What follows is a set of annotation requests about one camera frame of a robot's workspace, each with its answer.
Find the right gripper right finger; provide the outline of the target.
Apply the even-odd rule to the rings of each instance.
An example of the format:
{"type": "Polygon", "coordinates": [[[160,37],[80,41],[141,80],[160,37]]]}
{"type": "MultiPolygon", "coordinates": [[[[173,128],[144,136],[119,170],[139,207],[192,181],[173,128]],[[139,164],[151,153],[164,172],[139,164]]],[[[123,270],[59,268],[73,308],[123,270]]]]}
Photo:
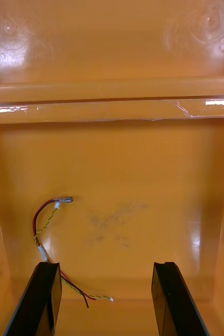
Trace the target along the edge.
{"type": "Polygon", "coordinates": [[[209,335],[174,262],[154,264],[152,299],[159,335],[209,335]]]}

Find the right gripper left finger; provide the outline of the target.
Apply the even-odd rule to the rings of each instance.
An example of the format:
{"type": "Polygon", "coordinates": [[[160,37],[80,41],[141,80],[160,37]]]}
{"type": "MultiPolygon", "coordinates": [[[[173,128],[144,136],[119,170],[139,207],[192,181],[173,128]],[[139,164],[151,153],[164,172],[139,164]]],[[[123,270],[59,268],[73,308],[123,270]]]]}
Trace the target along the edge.
{"type": "Polygon", "coordinates": [[[61,296],[60,265],[40,262],[4,335],[54,335],[61,296]]]}

